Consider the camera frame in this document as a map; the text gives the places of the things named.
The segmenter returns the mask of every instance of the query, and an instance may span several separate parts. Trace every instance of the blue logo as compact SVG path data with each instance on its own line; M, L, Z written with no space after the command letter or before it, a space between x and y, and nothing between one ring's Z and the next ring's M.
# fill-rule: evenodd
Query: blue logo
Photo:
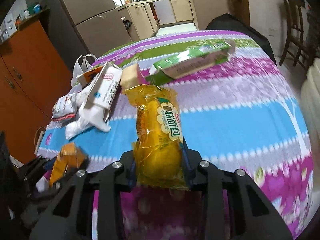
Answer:
M101 97L101 93L95 92L95 93L94 93L94 97L95 97L95 98L100 98L100 97Z

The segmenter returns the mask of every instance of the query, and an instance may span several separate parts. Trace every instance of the dark cloth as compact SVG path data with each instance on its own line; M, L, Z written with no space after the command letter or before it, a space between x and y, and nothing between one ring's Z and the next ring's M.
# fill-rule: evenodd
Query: dark cloth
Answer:
M269 56L269 58L271 58L275 65L277 65L268 39L258 33L254 28L248 27L243 22L239 21L228 13L213 19L212 22L210 22L207 26L206 30L228 30L246 34L252 38Z

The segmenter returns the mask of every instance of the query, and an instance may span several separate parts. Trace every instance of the tablecloth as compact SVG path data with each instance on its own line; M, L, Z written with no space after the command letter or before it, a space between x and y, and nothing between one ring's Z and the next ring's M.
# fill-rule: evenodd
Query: tablecloth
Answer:
M281 214L292 235L304 227L313 186L307 128L297 100L277 67L248 36L233 31L168 34L118 47L93 65L139 63L144 74L153 62L189 46L232 39L228 62L164 86L178 93L183 135L188 147L218 168L244 169ZM78 85L71 92L80 91ZM70 141L87 153L88 171L103 169L131 150L137 138L136 109L120 93L114 101L111 131L91 128ZM68 143L61 122L51 122L38 154L55 156ZM128 239L196 239L201 197L145 186L121 195Z

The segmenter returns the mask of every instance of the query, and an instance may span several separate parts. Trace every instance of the chair leg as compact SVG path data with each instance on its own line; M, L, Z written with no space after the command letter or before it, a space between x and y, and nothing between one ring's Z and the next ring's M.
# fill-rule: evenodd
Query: chair leg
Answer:
M285 46L284 46L284 49L283 49L283 53L282 53L281 59L279 61L279 66L282 65L282 63L284 62L285 57L287 56L288 49L289 49L289 44L290 44L290 39L289 39L289 37L287 37L287 40L285 41Z
M296 56L294 57L294 61L293 61L293 64L292 64L294 67L295 67L296 64L298 63L298 60L299 60L300 55L301 55L301 49L299 48L298 51L297 51Z

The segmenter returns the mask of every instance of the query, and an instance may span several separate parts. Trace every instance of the orange cabinet door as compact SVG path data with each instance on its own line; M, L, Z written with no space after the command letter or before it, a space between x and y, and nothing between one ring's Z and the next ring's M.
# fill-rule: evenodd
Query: orange cabinet door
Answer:
M0 130L11 156L22 163L34 159L34 136L49 118L23 93L0 57Z
M23 92L51 117L57 99L70 91L72 76L41 23L15 33L0 45L0 54Z

